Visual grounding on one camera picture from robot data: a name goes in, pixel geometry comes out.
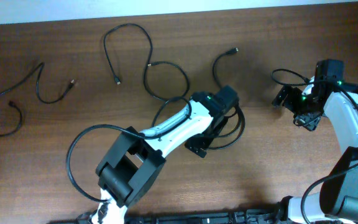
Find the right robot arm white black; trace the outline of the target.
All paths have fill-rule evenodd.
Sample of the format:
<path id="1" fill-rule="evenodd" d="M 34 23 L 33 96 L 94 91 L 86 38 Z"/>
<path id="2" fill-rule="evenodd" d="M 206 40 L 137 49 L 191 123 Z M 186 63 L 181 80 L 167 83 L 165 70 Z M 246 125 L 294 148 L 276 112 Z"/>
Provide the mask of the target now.
<path id="1" fill-rule="evenodd" d="M 336 134 L 341 157 L 332 171 L 301 197 L 287 197 L 284 217 L 293 223 L 358 223 L 358 84 L 348 83 L 341 60 L 316 64 L 312 78 L 280 85 L 274 106 L 293 113 L 293 124 L 314 131 L 326 117 Z"/>

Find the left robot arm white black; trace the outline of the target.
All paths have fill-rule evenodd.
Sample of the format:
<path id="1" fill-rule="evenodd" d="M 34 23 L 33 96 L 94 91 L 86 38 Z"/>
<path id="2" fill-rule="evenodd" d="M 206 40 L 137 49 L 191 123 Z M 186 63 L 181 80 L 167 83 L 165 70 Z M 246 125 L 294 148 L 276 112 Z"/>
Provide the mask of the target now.
<path id="1" fill-rule="evenodd" d="M 229 86 L 216 94 L 200 91 L 159 125 L 140 132 L 132 126 L 125 129 L 96 167 L 102 202 L 90 223 L 123 223 L 127 209 L 151 188 L 167 156 L 179 145 L 205 157 L 227 123 L 225 115 L 238 101 Z"/>

